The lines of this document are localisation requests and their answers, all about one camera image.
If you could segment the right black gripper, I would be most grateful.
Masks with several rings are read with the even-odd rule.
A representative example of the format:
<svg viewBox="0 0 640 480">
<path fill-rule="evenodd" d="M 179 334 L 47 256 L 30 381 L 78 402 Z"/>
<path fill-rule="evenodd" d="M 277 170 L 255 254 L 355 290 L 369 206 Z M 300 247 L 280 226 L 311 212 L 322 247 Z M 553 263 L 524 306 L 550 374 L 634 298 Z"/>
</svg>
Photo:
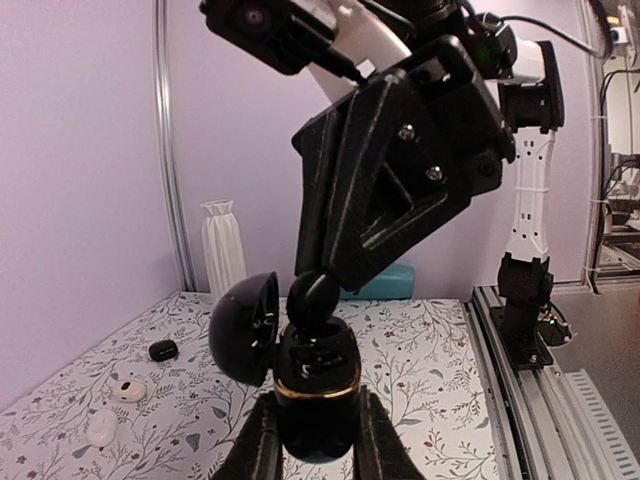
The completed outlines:
<svg viewBox="0 0 640 480">
<path fill-rule="evenodd" d="M 322 267 L 356 291 L 502 183 L 512 129 L 466 51 L 442 35 L 350 99 Z"/>
</svg>

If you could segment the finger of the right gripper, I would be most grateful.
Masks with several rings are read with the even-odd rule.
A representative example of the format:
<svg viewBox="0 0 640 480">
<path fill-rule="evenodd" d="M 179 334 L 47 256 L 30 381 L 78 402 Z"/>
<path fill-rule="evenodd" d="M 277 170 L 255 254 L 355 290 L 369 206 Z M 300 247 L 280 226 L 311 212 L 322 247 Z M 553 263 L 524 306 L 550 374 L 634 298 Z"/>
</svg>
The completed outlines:
<svg viewBox="0 0 640 480">
<path fill-rule="evenodd" d="M 340 269 L 325 258 L 334 173 L 345 123 L 346 106 L 329 107 L 306 122 L 291 143 L 302 159 L 302 208 L 296 249 L 295 273 L 321 271 L 339 275 Z"/>
</svg>

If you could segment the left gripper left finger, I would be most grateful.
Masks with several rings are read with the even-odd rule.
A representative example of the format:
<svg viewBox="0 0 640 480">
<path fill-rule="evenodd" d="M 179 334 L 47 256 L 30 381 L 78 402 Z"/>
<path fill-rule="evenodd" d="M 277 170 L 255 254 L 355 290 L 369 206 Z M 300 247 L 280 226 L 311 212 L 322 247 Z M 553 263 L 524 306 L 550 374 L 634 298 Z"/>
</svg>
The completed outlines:
<svg viewBox="0 0 640 480">
<path fill-rule="evenodd" d="M 214 480 L 277 480 L 280 439 L 274 393 L 259 396 Z"/>
</svg>

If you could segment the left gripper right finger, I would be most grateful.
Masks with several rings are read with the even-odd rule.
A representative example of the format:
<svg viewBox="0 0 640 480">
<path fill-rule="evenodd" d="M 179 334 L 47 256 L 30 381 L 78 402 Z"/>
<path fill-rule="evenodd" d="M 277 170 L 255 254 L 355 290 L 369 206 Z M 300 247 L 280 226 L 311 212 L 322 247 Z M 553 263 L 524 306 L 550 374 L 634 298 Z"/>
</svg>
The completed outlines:
<svg viewBox="0 0 640 480">
<path fill-rule="evenodd" d="M 387 415 L 381 400 L 366 387 L 359 394 L 359 433 L 353 447 L 353 478 L 419 479 L 419 471 Z"/>
</svg>

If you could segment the black earbud charging case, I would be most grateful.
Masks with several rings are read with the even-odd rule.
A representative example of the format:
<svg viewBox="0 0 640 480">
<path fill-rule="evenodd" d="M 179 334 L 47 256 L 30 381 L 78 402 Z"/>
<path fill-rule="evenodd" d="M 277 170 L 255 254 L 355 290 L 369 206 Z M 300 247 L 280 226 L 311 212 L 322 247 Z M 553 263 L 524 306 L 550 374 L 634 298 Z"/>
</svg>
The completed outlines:
<svg viewBox="0 0 640 480">
<path fill-rule="evenodd" d="M 209 322 L 217 367 L 253 387 L 273 378 L 279 439 L 310 463 L 344 456 L 359 429 L 361 357 L 354 331 L 334 312 L 316 333 L 298 329 L 280 310 L 278 278 L 268 272 L 231 287 Z"/>
</svg>

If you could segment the black earbud one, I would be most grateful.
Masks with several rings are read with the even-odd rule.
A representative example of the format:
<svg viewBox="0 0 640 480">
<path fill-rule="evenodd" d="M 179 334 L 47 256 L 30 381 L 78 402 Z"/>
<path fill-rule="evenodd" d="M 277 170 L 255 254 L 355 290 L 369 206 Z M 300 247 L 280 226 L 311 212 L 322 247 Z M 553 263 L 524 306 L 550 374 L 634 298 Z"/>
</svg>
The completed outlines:
<svg viewBox="0 0 640 480">
<path fill-rule="evenodd" d="M 286 302 L 287 317 L 298 329 L 316 333 L 331 318 L 339 298 L 340 286 L 330 275 L 305 272 L 291 285 Z"/>
</svg>

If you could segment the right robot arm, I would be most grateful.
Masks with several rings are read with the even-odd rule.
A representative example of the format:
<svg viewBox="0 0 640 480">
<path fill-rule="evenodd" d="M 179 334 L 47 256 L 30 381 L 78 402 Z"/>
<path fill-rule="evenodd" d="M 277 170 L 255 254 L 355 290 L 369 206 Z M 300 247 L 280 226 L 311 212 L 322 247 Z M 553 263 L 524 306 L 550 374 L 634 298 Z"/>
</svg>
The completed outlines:
<svg viewBox="0 0 640 480">
<path fill-rule="evenodd" d="M 564 104 L 553 46 L 518 38 L 460 1 L 330 1 L 335 46 L 375 71 L 360 85 L 311 71 L 331 106 L 293 137 L 303 210 L 290 320 L 323 330 L 356 291 L 497 189 L 515 163 L 516 204 L 491 317 L 512 365 L 551 363 L 539 330 L 553 277 L 545 199 Z"/>
</svg>

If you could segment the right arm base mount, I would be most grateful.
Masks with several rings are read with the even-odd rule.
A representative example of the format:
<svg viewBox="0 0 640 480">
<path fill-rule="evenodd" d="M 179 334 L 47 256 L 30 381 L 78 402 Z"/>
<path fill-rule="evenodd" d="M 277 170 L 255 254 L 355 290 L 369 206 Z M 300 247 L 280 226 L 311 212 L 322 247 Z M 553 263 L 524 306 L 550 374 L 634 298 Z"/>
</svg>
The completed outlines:
<svg viewBox="0 0 640 480">
<path fill-rule="evenodd" d="M 491 307 L 490 318 L 514 371 L 552 365 L 549 349 L 565 346 L 573 339 L 565 316 L 551 301 L 537 312 L 532 307 Z"/>
</svg>

